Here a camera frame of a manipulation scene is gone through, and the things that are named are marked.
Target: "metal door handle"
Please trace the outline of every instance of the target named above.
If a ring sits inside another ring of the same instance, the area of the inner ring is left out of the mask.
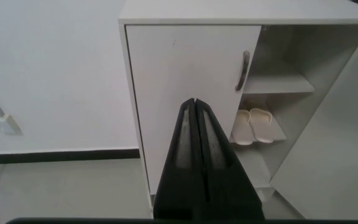
[[[249,51],[246,50],[243,54],[242,54],[242,71],[241,71],[241,76],[240,76],[240,80],[239,83],[236,85],[236,91],[240,91],[245,80],[246,80],[246,75],[248,72],[248,64],[249,64]]]

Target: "black baseboard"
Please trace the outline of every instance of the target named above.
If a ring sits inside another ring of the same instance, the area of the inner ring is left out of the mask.
[[[24,154],[0,154],[0,164],[137,158],[140,158],[139,149],[111,149],[74,152],[35,152]]]

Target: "cabinet side panel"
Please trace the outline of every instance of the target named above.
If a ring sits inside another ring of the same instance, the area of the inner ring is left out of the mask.
[[[315,88],[312,93],[270,95],[267,104],[287,136],[261,145],[272,176],[358,46],[358,26],[297,26],[285,61]]]
[[[305,218],[358,220],[358,48],[271,183]]]
[[[128,52],[128,43],[127,43],[125,25],[119,24],[119,33],[120,33],[120,37],[121,37],[122,53],[124,54],[124,63],[125,63],[125,69],[126,69],[126,74],[127,74],[129,95],[131,98],[132,113],[134,115],[134,120],[135,120],[136,137],[137,137],[137,143],[139,145],[139,154],[140,154],[140,161],[142,163],[143,178],[144,178],[145,185],[146,185],[146,194],[147,194],[147,199],[149,200],[150,208],[152,208],[152,198],[150,196],[149,179],[147,177],[147,168],[146,168],[146,163],[145,163],[145,158],[144,158],[142,135],[140,133],[140,128],[139,128],[139,117],[137,114],[136,97],[135,97],[134,84],[133,84],[133,79],[132,79],[131,59],[129,57],[129,52]]]

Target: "wall outlet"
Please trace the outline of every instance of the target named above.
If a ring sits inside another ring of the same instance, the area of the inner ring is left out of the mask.
[[[9,114],[5,114],[0,118],[0,133],[19,134],[21,133],[21,130],[13,117]]]

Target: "slipper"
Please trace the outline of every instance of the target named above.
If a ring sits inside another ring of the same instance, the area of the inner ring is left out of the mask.
[[[231,137],[236,144],[248,146],[254,142],[251,126],[249,125],[250,113],[247,110],[238,110],[234,120]]]
[[[259,108],[250,110],[250,126],[256,140],[263,143],[272,143],[272,129],[270,124],[272,122],[272,114]]]

